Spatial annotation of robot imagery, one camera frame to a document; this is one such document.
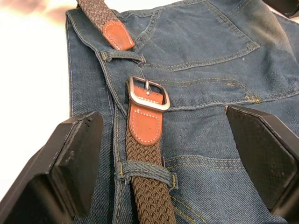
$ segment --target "belt buckle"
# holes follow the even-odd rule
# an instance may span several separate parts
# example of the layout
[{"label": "belt buckle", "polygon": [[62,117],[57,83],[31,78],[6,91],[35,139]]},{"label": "belt buckle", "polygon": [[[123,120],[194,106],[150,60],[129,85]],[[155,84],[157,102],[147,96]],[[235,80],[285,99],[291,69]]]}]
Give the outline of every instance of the belt buckle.
[{"label": "belt buckle", "polygon": [[[145,83],[145,89],[147,91],[146,92],[147,95],[150,94],[150,90],[149,90],[150,85],[156,86],[159,89],[161,89],[163,91],[163,96],[164,96],[165,103],[161,105],[161,104],[150,102],[150,101],[147,101],[145,99],[141,99],[141,98],[137,97],[136,94],[134,93],[134,79],[142,81],[142,82]],[[157,83],[154,83],[152,81],[149,81],[147,79],[136,77],[136,76],[130,76],[129,77],[129,85],[130,85],[130,92],[129,92],[130,99],[134,103],[136,103],[137,105],[144,106],[144,107],[147,107],[147,108],[150,108],[150,109],[155,109],[157,111],[167,111],[170,108],[169,96],[168,96],[168,93],[167,93],[166,89],[163,86],[161,86]]]}]

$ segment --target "jeans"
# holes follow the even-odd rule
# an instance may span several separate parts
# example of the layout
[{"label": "jeans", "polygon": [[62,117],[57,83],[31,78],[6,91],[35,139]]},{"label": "jeans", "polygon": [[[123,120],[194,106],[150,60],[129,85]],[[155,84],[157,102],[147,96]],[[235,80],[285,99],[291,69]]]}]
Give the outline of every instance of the jeans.
[{"label": "jeans", "polygon": [[[246,173],[224,106],[274,114],[299,135],[299,25],[261,0],[185,0],[115,13],[135,41],[129,51],[114,50],[80,8],[67,12],[71,116],[99,111],[104,120],[90,215],[75,223],[137,223],[135,175],[169,186],[178,224],[285,223]],[[169,93],[165,168],[126,158],[130,75]]]}]

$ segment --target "blue denim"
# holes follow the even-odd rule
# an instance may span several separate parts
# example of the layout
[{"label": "blue denim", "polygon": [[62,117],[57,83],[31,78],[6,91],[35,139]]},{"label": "blue denim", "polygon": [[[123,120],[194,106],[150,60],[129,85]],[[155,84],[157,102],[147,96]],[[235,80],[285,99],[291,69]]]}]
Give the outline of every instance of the blue denim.
[{"label": "blue denim", "polygon": [[[169,186],[178,224],[285,223],[248,177],[224,106],[274,114],[299,135],[299,25],[261,0],[185,0],[115,13],[135,41],[130,51],[112,49],[80,8],[67,12],[71,116],[99,111],[104,120],[91,212],[75,223],[137,223],[135,175]],[[166,168],[126,158],[130,75],[169,93]]]}]

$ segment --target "white stitching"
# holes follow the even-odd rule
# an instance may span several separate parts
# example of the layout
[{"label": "white stitching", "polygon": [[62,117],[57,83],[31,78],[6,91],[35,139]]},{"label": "white stitching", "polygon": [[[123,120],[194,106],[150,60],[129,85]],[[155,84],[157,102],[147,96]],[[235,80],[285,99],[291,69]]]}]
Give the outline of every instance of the white stitching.
[{"label": "white stitching", "polygon": [[[143,115],[145,115],[145,116],[150,116],[150,117],[152,117],[152,118],[156,118],[156,119],[157,119],[157,133],[156,133],[156,136],[155,136],[152,140],[150,140],[150,141],[144,141],[144,140],[142,140],[141,138],[139,138],[138,135],[135,133],[135,128],[134,128],[134,117],[135,117],[135,113],[136,113],[136,112],[139,113],[139,114],[143,114]],[[134,112],[133,112],[133,119],[132,119],[132,128],[133,128],[133,133],[134,133],[134,135],[135,135],[140,141],[142,141],[142,142],[147,142],[147,143],[152,142],[152,141],[154,141],[154,140],[158,137],[158,133],[159,133],[159,118],[156,117],[156,116],[154,116],[154,115],[150,115],[150,114],[147,114],[147,113],[142,113],[142,112],[140,112],[139,110],[134,110]]]},{"label": "white stitching", "polygon": [[125,31],[125,33],[126,33],[126,35],[127,35],[127,38],[128,38],[128,40],[129,40],[130,44],[132,44],[132,42],[131,42],[131,38],[129,37],[129,34],[128,34],[128,31],[127,31],[126,27],[123,27],[121,24],[118,24],[118,23],[110,23],[109,25],[107,25],[107,26],[105,27],[105,29],[104,29],[104,34],[106,34],[107,37],[108,37],[108,39],[111,40],[112,43],[115,44],[115,46],[118,48],[118,50],[120,50],[120,47],[113,41],[113,39],[111,38],[111,36],[110,36],[110,35],[107,33],[107,31],[106,31],[107,28],[108,28],[109,26],[111,26],[111,25],[117,25],[117,26],[120,26],[121,28],[123,28],[124,31]]},{"label": "white stitching", "polygon": [[158,102],[157,102],[157,101],[154,101],[154,100],[146,99],[146,98],[144,98],[144,97],[138,97],[138,98],[139,98],[139,99],[144,99],[144,100],[150,101],[150,102],[152,102],[152,103],[156,103],[156,104],[158,104]]}]

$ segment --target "white background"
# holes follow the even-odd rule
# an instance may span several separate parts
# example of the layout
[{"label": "white background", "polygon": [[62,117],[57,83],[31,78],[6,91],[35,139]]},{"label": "white background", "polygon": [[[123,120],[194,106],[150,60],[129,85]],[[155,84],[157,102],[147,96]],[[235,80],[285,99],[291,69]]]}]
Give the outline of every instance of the white background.
[{"label": "white background", "polygon": [[[106,0],[119,12],[172,2]],[[75,0],[0,0],[0,200],[69,117],[64,14],[76,5]]]}]

